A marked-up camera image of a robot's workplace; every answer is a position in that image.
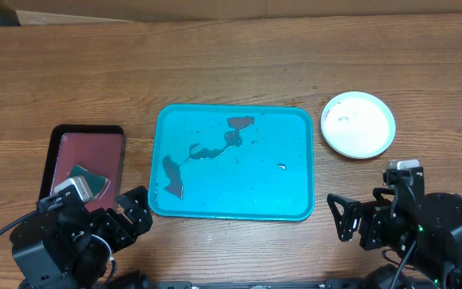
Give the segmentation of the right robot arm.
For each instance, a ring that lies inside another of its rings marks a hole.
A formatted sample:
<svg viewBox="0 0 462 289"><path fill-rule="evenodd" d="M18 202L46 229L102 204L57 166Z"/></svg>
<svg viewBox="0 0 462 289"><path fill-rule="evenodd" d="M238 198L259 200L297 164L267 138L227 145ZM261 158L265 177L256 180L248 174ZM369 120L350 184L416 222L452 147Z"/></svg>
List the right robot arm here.
<svg viewBox="0 0 462 289"><path fill-rule="evenodd" d="M338 238L361 236L364 250L387 247L438 288L462 288L462 197L430 193L410 200L408 209L396 193L376 188L374 201L360 202L328 194Z"/></svg>

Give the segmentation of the light blue rimmed plate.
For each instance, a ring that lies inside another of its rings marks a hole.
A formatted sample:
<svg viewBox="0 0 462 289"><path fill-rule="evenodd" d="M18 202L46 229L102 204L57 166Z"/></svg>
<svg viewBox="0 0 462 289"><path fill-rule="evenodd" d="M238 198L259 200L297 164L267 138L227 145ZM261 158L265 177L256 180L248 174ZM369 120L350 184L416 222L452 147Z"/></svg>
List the light blue rimmed plate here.
<svg viewBox="0 0 462 289"><path fill-rule="evenodd" d="M344 92L324 106L320 129L337 153L369 159L390 147L396 122L391 109L378 97L366 92Z"/></svg>

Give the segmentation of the green scouring sponge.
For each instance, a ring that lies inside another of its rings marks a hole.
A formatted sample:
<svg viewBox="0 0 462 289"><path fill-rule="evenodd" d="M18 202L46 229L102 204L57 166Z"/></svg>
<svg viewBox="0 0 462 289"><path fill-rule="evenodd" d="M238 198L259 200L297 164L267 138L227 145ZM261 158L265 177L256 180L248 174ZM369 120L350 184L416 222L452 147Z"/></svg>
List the green scouring sponge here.
<svg viewBox="0 0 462 289"><path fill-rule="evenodd" d="M80 165L75 165L68 177L84 177L94 198L101 198L111 182L108 178L93 173Z"/></svg>

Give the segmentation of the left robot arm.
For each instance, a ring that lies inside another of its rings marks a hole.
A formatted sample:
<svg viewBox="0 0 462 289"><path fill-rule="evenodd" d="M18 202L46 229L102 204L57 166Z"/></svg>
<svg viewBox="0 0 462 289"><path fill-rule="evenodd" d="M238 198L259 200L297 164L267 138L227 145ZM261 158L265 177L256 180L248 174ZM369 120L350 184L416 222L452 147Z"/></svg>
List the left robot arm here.
<svg viewBox="0 0 462 289"><path fill-rule="evenodd" d="M89 211L89 195L69 185L38 201L38 210L10 234L12 255L28 288L92 288L112 255L150 231L148 191L138 186L117 197L124 211Z"/></svg>

